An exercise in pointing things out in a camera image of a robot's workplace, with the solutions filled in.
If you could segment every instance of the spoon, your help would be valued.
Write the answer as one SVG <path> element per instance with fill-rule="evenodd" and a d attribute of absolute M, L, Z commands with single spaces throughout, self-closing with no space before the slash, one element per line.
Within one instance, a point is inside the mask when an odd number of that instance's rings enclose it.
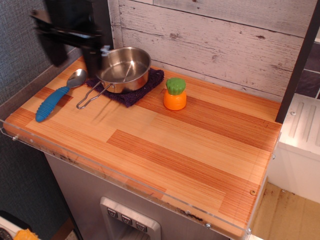
<path fill-rule="evenodd" d="M 43 103 L 39 106 L 38 110 L 35 114 L 35 120 L 37 122 L 41 122 L 45 120 L 49 114 L 54 110 L 55 106 L 59 102 L 59 100 L 66 95 L 71 88 L 78 87 L 82 85 L 87 78 L 87 73 L 83 69 L 78 69 L 75 71 L 66 82 L 66 86 L 60 87 L 55 90 L 55 92 L 51 93 Z"/>

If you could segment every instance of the wooden plank wall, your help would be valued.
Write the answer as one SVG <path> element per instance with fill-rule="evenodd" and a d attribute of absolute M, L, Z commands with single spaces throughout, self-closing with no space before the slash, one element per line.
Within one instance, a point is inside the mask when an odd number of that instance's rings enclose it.
<path fill-rule="evenodd" d="M 317 0 L 108 0 L 114 47 L 281 102 Z"/>

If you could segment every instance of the screw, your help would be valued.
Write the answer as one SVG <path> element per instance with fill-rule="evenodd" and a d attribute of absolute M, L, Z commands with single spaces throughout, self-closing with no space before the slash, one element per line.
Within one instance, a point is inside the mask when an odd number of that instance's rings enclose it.
<path fill-rule="evenodd" d="M 257 195 L 257 192 L 256 192 L 255 190 L 251 190 L 251 191 L 250 191 L 250 194 L 251 194 L 252 196 L 255 196 L 255 195 Z"/>

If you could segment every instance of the stainless steel pot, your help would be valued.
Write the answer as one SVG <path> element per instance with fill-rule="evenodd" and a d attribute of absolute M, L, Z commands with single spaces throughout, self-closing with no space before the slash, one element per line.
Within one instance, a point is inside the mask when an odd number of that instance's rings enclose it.
<path fill-rule="evenodd" d="M 84 99 L 76 107 L 78 109 L 85 108 L 105 91 L 124 94 L 142 88 L 148 81 L 150 66 L 150 55 L 140 48 L 121 47 L 111 50 L 102 57 L 102 70 L 96 74 L 100 81 L 87 92 Z M 83 106 L 80 106 L 99 84 L 102 84 L 104 89 Z"/>

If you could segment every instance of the blue spoon handle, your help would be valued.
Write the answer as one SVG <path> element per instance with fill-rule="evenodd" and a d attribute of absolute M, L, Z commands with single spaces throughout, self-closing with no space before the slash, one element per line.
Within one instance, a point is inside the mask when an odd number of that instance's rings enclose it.
<path fill-rule="evenodd" d="M 55 90 L 53 93 L 48 96 L 43 103 L 39 106 L 35 114 L 35 120 L 41 122 L 45 120 L 49 114 L 54 110 L 55 106 L 59 100 L 69 92 L 70 87 L 63 86 Z"/>

